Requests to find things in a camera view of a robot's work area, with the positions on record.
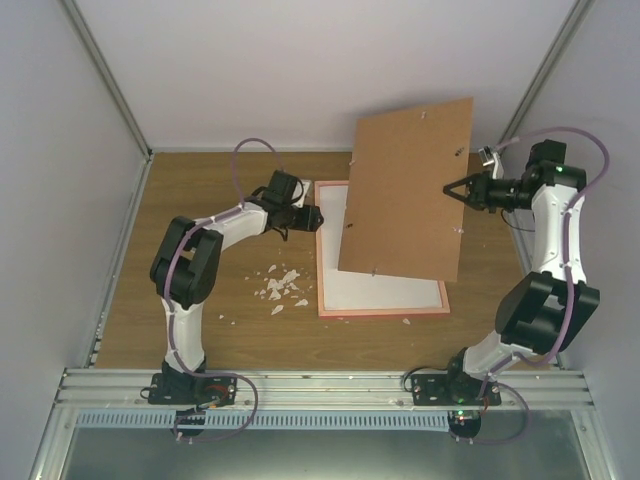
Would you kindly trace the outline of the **brown cardboard backing sheet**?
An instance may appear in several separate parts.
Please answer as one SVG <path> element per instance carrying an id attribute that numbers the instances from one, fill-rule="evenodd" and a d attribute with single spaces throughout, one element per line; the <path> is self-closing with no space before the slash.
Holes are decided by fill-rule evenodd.
<path id="1" fill-rule="evenodd" d="M 358 120 L 338 267 L 454 282 L 464 206 L 443 192 L 468 171 L 473 100 Z"/>

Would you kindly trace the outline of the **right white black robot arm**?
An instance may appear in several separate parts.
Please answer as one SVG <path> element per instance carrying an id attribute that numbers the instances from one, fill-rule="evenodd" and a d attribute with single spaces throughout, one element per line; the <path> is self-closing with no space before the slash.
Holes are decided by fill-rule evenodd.
<path id="1" fill-rule="evenodd" d="M 580 252 L 589 184 L 584 170 L 566 165 L 565 144 L 535 144 L 518 179 L 505 178 L 498 148 L 485 147 L 480 155 L 484 172 L 444 186 L 444 193 L 478 211 L 531 211 L 534 253 L 529 273 L 501 301 L 494 330 L 449 361 L 442 388 L 456 405 L 483 398 L 497 376 L 519 362 L 548 363 L 600 302 L 599 291 L 587 284 Z"/>

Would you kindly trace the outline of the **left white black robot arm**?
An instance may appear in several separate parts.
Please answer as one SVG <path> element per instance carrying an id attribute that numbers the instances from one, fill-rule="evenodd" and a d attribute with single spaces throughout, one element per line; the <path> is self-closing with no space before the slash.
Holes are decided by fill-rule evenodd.
<path id="1" fill-rule="evenodd" d="M 320 208 L 306 202 L 313 182 L 281 170 L 236 206 L 200 219 L 174 218 L 150 268 L 166 316 L 167 352 L 162 373 L 174 376 L 171 391 L 185 404 L 203 398 L 206 355 L 202 344 L 204 302 L 216 283 L 222 253 L 249 238 L 275 232 L 316 232 Z"/>

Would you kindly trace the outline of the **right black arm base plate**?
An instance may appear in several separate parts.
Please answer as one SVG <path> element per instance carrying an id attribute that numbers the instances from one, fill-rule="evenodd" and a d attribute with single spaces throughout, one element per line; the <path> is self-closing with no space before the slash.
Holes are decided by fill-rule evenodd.
<path id="1" fill-rule="evenodd" d="M 411 394 L 415 406 L 500 406 L 500 390 L 488 383 L 480 394 L 482 381 L 466 374 L 416 373 L 411 377 Z"/>

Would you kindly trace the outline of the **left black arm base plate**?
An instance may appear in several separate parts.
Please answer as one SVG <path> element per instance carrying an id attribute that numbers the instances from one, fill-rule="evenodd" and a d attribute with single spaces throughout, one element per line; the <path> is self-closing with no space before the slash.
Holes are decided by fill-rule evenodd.
<path id="1" fill-rule="evenodd" d="M 236 380 L 231 377 L 197 378 L 184 373 L 157 373 L 140 396 L 152 405 L 222 407 L 233 405 Z"/>

